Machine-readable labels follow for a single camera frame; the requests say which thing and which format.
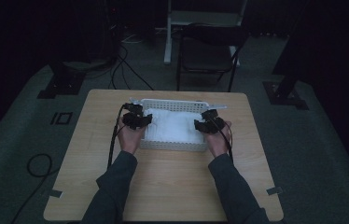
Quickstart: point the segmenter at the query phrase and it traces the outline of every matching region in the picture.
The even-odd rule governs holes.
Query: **person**
[[[230,139],[231,123],[222,132]],[[121,152],[96,182],[99,190],[94,195],[81,223],[121,223],[131,180],[136,170],[134,157],[139,148],[145,128],[132,130],[119,121],[119,144]],[[220,133],[203,134],[214,159],[208,168],[215,179],[218,196],[229,223],[269,223],[265,210],[258,206],[250,187],[239,174],[227,154],[227,146]]]

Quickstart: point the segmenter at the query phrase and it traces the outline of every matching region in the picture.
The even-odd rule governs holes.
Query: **wooden tabletop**
[[[232,122],[233,158],[269,220],[283,218],[274,183],[246,95],[232,92],[92,90],[84,104],[54,190],[46,220],[81,220],[98,190],[96,179],[107,167],[109,145],[120,107],[130,97],[205,101],[226,105],[218,110]],[[114,159],[119,154],[116,139]],[[207,168],[213,156],[204,152],[138,149],[138,166],[125,206],[125,221],[225,221],[213,177]]]

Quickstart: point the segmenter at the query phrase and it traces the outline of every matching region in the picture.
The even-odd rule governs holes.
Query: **sleeve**
[[[209,170],[229,223],[270,223],[250,187],[232,164],[227,154],[216,157]]]
[[[99,190],[90,203],[81,223],[121,223],[137,159],[121,151],[110,168],[96,182]]]

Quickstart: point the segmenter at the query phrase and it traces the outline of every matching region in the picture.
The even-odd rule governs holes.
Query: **chair backrest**
[[[182,38],[191,37],[209,45],[242,47],[248,32],[242,26],[191,23],[183,27]]]

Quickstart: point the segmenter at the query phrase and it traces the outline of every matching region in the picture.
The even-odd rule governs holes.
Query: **black metal base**
[[[272,105],[294,105],[299,110],[309,110],[304,100],[301,100],[296,90],[293,90],[288,96],[279,96],[276,91],[280,85],[277,82],[262,82],[265,91]]]
[[[47,88],[41,91],[37,99],[54,99],[56,95],[78,95],[85,73],[69,71],[71,78],[66,84],[58,85],[57,77],[53,76]]]

